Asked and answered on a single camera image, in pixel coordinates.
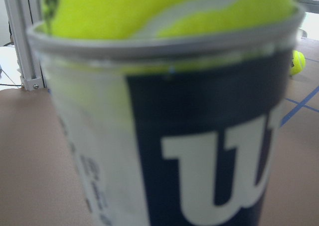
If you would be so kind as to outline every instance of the brown table surface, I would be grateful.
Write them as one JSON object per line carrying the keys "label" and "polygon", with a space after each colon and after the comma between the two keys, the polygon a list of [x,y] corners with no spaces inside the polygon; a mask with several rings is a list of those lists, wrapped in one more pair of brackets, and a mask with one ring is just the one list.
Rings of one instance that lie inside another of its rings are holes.
{"label": "brown table surface", "polygon": [[[318,226],[319,147],[287,135],[260,226]],[[0,226],[90,226],[82,194],[47,89],[0,91]]]}

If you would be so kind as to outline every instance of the brown floor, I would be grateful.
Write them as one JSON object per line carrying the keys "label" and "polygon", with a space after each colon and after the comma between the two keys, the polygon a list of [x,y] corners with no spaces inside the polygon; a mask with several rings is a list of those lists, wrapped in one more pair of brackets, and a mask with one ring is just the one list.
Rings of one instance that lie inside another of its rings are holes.
{"label": "brown floor", "polygon": [[[319,41],[302,39],[260,226],[319,225]],[[0,91],[0,226],[90,226],[46,89]]]}

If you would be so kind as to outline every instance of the can rim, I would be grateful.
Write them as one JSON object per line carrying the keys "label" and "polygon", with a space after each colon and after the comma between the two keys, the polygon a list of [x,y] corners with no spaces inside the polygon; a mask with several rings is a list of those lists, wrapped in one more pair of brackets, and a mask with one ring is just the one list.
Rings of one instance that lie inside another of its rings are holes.
{"label": "can rim", "polygon": [[161,57],[185,57],[219,54],[230,50],[254,48],[256,45],[280,42],[298,29],[305,10],[296,6],[288,19],[255,28],[202,34],[188,37],[90,40],[51,37],[39,32],[39,22],[27,30],[28,40],[36,52],[86,59],[134,60]]}

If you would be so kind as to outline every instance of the navy blue label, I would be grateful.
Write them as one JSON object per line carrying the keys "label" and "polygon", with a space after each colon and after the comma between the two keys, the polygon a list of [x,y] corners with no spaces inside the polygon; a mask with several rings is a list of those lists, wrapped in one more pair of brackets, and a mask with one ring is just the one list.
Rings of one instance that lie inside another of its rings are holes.
{"label": "navy blue label", "polygon": [[[258,184],[272,136],[272,129],[267,128],[269,114],[284,97],[290,58],[288,51],[218,70],[128,77],[152,226],[197,225],[181,209],[179,161],[163,157],[165,137],[216,132],[217,172],[211,204],[222,206],[234,193],[237,157],[236,147],[225,148],[226,130],[265,115],[254,179]],[[256,226],[262,201],[263,195],[253,206],[241,207],[218,225]]]}

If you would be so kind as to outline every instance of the tennis ball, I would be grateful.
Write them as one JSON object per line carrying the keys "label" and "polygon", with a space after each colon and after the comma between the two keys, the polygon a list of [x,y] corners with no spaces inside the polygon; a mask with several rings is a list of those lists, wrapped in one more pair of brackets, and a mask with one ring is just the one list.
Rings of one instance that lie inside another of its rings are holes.
{"label": "tennis ball", "polygon": [[306,66],[306,59],[304,54],[299,51],[293,51],[293,60],[290,69],[290,75],[296,75],[304,70]]}
{"label": "tennis ball", "polygon": [[81,39],[158,38],[246,29],[293,13],[292,0],[43,0],[46,32]]}

